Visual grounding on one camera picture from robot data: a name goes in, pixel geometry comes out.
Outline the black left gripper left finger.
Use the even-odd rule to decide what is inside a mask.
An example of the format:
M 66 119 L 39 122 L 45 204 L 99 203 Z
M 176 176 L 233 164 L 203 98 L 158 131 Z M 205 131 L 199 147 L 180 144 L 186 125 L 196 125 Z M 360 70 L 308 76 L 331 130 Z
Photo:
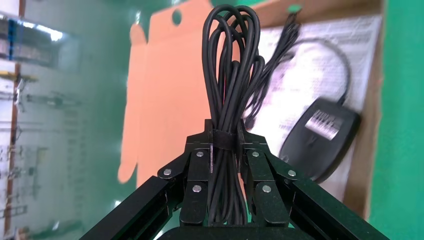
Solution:
M 212 121 L 188 136 L 184 152 L 151 176 L 82 236 L 83 240 L 178 240 L 164 226 L 180 209 L 179 225 L 205 225 L 212 147 Z

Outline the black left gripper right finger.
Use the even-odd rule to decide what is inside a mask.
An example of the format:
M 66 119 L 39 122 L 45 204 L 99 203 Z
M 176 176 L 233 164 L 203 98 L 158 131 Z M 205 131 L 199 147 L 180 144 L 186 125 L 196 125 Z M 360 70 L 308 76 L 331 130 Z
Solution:
M 314 181 L 274 156 L 263 136 L 237 128 L 251 222 L 247 240 L 384 240 L 386 236 Z

